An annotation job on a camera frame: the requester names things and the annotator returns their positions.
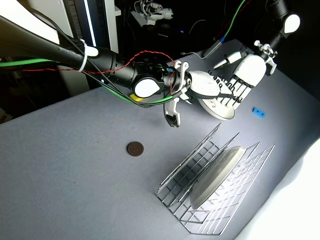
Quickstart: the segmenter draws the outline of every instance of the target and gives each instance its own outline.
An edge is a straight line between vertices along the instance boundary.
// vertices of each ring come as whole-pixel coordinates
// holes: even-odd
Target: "brown round cookie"
[[[126,150],[131,156],[137,157],[144,152],[144,146],[138,141],[133,141],[128,144]]]

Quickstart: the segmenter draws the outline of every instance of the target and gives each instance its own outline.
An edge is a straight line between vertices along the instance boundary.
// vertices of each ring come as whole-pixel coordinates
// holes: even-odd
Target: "blue plastic block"
[[[252,112],[253,114],[257,115],[259,118],[262,118],[262,119],[264,119],[266,116],[266,113],[264,111],[256,107],[252,110]]]

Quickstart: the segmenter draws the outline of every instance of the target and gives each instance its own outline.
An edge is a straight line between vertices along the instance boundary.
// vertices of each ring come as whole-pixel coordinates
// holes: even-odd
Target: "white zip tie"
[[[80,38],[80,41],[83,42],[83,45],[84,45],[84,56],[83,56],[83,61],[82,61],[82,65],[81,67],[79,68],[78,72],[82,72],[83,69],[85,68],[86,66],[86,63],[87,63],[87,59],[88,59],[88,46],[86,44],[86,41],[81,39]]]

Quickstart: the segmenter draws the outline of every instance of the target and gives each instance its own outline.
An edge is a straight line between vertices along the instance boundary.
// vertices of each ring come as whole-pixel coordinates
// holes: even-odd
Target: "wire dish rack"
[[[197,209],[191,207],[193,184],[239,135],[223,147],[212,142],[220,124],[163,180],[156,196],[192,234],[221,235],[253,184],[275,145],[256,155],[259,142],[248,147],[232,172]]]

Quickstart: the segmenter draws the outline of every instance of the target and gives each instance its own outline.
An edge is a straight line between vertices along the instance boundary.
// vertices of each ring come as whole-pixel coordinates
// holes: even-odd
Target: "table surface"
[[[182,60],[208,71],[240,46],[233,40],[207,60]],[[255,116],[254,107],[266,117]],[[231,240],[319,136],[320,103],[278,70],[264,77],[214,142],[221,146],[240,132],[235,146],[275,149],[226,231],[191,235],[155,192],[221,121],[199,104],[177,109],[181,126],[171,128],[162,106],[144,109],[99,88],[0,125],[0,239]],[[132,141],[143,143],[141,156],[126,152]]]

